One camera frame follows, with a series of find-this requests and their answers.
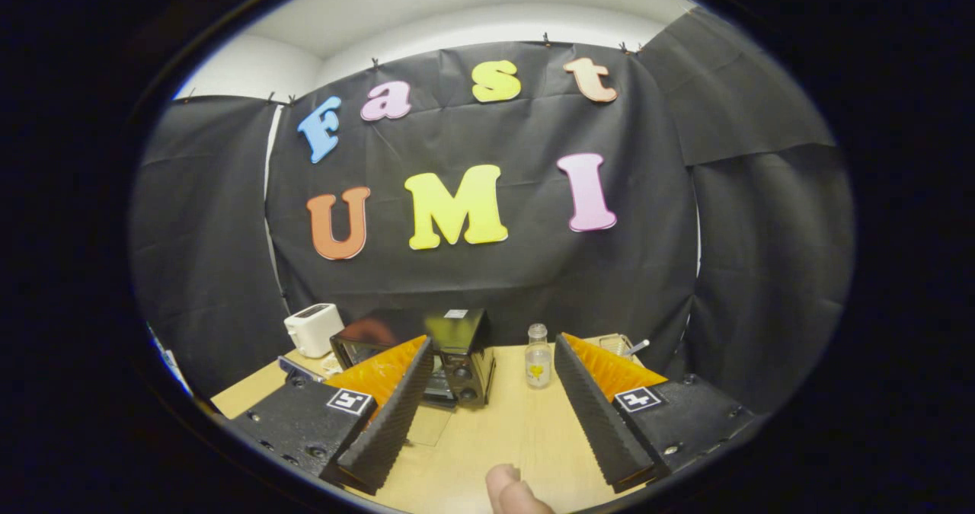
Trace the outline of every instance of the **white wall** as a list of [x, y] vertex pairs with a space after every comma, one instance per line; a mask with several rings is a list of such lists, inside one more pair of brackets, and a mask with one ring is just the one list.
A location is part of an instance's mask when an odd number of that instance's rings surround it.
[[243, 34], [210, 57], [177, 93], [188, 97], [225, 94], [288, 102], [380, 63], [471, 43], [537, 40], [548, 32], [553, 42], [592, 43], [637, 49], [666, 25], [618, 11], [553, 4], [508, 4], [436, 15], [401, 25], [328, 59], [262, 36]]
[[628, 49], [637, 49], [638, 43], [647, 43], [665, 26], [636, 15], [579, 6], [508, 4], [473, 8], [399, 26], [328, 57], [314, 88], [368, 69], [372, 57], [381, 64], [473, 43], [540, 41], [545, 32], [553, 42], [609, 48], [619, 48], [619, 43], [625, 42]]
[[319, 57], [261, 36], [240, 35], [213, 53], [192, 74], [177, 97], [198, 95], [244, 95], [288, 102], [288, 95], [301, 97], [312, 90], [323, 62]]

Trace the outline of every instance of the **foam letter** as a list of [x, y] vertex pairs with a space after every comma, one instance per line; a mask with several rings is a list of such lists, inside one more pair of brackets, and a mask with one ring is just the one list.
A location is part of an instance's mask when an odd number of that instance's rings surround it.
[[556, 162], [556, 166], [568, 175], [568, 185], [572, 189], [575, 215], [568, 222], [568, 228], [575, 232], [616, 225], [616, 214], [606, 208], [603, 185], [599, 183], [599, 165], [602, 163], [603, 157], [592, 153], [571, 154]]
[[331, 235], [331, 207], [335, 197], [324, 194], [308, 201], [311, 242], [320, 256], [327, 260], [347, 260], [363, 250], [366, 244], [366, 198], [369, 198], [368, 187], [350, 188], [342, 193], [342, 200], [349, 205], [349, 237], [344, 242], [335, 241]]
[[501, 176], [501, 168], [484, 164], [469, 168], [460, 180], [457, 195], [450, 196], [435, 174], [418, 174], [407, 179], [405, 187], [414, 194], [414, 237], [410, 247], [429, 250], [440, 245], [440, 237], [433, 231], [433, 222], [443, 237], [456, 244], [464, 218], [470, 225], [464, 233], [468, 244], [500, 242], [508, 237], [508, 229], [501, 225], [497, 211], [497, 192], [494, 182]]
[[474, 97], [480, 102], [508, 101], [522, 91], [522, 83], [513, 75], [518, 72], [512, 62], [483, 62], [471, 71], [476, 81]]
[[410, 84], [387, 81], [369, 91], [369, 101], [363, 105], [363, 120], [403, 118], [410, 112]]
[[592, 101], [610, 102], [616, 99], [616, 90], [603, 87], [600, 76], [609, 74], [605, 66], [593, 64], [589, 57], [575, 59], [574, 62], [565, 63], [562, 67], [567, 72], [575, 75], [575, 83], [579, 86], [582, 95], [586, 95]]
[[304, 133], [311, 146], [313, 164], [317, 164], [338, 144], [338, 136], [328, 136], [328, 132], [338, 129], [338, 115], [332, 110], [341, 104], [342, 100], [332, 95], [299, 124], [299, 131]]

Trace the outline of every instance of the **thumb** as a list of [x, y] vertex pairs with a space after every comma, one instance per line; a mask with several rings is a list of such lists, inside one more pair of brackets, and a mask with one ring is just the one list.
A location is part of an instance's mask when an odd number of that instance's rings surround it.
[[504, 514], [555, 514], [551, 507], [537, 500], [532, 488], [525, 482], [515, 482], [504, 488], [498, 496]]

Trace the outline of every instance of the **orange foam pad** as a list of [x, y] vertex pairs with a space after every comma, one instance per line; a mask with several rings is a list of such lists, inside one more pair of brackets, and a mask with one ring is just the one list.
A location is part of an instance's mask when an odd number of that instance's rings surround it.
[[570, 334], [563, 334], [563, 337], [575, 351], [575, 355], [582, 360], [582, 365], [589, 369], [589, 374], [609, 402], [620, 392], [641, 386], [660, 385], [667, 380], [665, 376], [655, 374], [605, 348], [586, 343], [579, 337], [572, 337]]
[[424, 344], [426, 336], [420, 336], [380, 352], [369, 358], [369, 360], [359, 362], [344, 372], [328, 379], [326, 385], [346, 390], [354, 390], [369, 394], [376, 399], [375, 413], [369, 420], [376, 418], [376, 414], [382, 409], [389, 397], [393, 395], [396, 386], [400, 384], [403, 375], [407, 374], [410, 362], [414, 361], [419, 348]]

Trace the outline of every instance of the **wrinkled black fabric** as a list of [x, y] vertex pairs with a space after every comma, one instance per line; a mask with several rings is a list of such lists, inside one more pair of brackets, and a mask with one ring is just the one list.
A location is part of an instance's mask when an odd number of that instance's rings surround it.
[[[609, 69], [611, 104], [580, 93], [561, 67], [588, 56]], [[481, 104], [471, 70], [508, 59], [522, 91]], [[363, 121], [369, 89], [411, 84], [404, 118]], [[331, 95], [341, 97], [337, 147], [313, 164], [297, 126]], [[384, 63], [319, 88], [282, 115], [270, 163], [267, 217], [289, 308], [334, 302], [346, 322], [376, 307], [484, 306], [496, 344], [525, 343], [527, 327], [591, 337], [649, 337], [647, 360], [671, 358], [685, 327], [696, 267], [692, 185], [654, 78], [636, 56], [598, 46], [485, 43]], [[556, 161], [599, 153], [606, 205], [616, 226], [574, 232], [567, 175]], [[451, 194], [467, 168], [501, 168], [497, 201], [509, 238], [414, 251], [412, 195], [404, 182], [433, 173]], [[368, 187], [366, 246], [326, 260], [311, 238], [307, 201]], [[332, 211], [334, 237], [348, 236], [348, 209]]]
[[775, 410], [846, 300], [854, 216], [842, 153], [800, 86], [707, 11], [674, 21], [640, 60], [675, 121], [700, 212], [687, 369]]
[[136, 175], [136, 298], [206, 398], [293, 347], [262, 211], [273, 114], [274, 105], [247, 97], [174, 102]]

